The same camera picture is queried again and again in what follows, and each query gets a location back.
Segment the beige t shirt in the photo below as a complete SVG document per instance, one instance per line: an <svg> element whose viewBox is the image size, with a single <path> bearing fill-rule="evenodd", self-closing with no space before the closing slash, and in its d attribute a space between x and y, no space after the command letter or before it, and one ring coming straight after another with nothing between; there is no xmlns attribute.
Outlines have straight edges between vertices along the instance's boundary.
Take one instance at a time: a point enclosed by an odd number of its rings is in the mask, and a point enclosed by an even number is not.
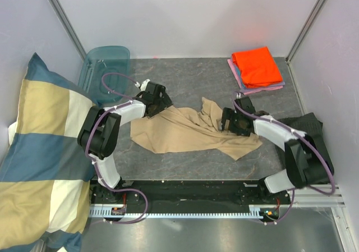
<svg viewBox="0 0 359 252"><path fill-rule="evenodd" d="M132 121L130 138L155 154L217 149L235 161L262 145L254 134L220 131L222 113L216 102L203 97L200 112L171 106L152 118Z"/></svg>

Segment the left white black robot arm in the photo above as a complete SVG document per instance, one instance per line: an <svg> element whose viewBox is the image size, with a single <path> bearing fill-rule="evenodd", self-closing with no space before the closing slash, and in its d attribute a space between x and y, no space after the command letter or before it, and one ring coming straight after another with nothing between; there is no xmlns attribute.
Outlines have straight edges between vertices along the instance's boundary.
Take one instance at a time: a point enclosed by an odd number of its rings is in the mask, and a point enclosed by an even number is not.
<svg viewBox="0 0 359 252"><path fill-rule="evenodd" d="M91 107L77 137L110 203L118 203L123 197L122 188L117 186L121 177L113 157L120 127L137 119L154 117L173 105L165 86L150 80L136 83L136 86L140 92L125 103L106 108Z"/></svg>

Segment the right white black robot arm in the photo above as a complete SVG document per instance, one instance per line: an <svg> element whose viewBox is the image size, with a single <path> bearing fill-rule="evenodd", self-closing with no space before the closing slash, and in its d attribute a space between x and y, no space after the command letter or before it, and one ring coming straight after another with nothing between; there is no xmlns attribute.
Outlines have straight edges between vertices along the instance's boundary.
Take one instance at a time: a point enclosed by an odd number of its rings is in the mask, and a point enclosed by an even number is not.
<svg viewBox="0 0 359 252"><path fill-rule="evenodd" d="M322 137L294 129L265 111L256 111L247 96L232 100L234 108L224 108L220 131L238 136L255 134L269 140L284 155L284 169L263 178L257 189L262 203L271 203L284 190L309 187L324 195L336 191L334 168Z"/></svg>

